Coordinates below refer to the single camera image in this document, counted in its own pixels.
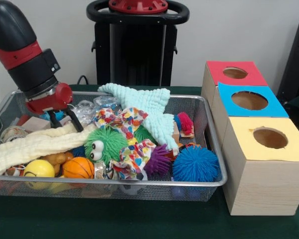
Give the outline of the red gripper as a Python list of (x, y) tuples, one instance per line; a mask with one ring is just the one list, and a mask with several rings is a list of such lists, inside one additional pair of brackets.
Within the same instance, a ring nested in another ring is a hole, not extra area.
[(64, 110), (65, 114), (71, 118), (71, 122), (77, 132), (82, 132), (84, 128), (75, 113), (69, 108), (69, 106), (67, 106), (72, 101), (73, 93), (69, 85), (66, 83), (59, 83), (56, 87), (38, 97), (26, 99), (26, 107), (31, 112), (39, 115), (48, 111), (53, 128), (62, 127), (62, 124), (57, 120), (54, 111)]

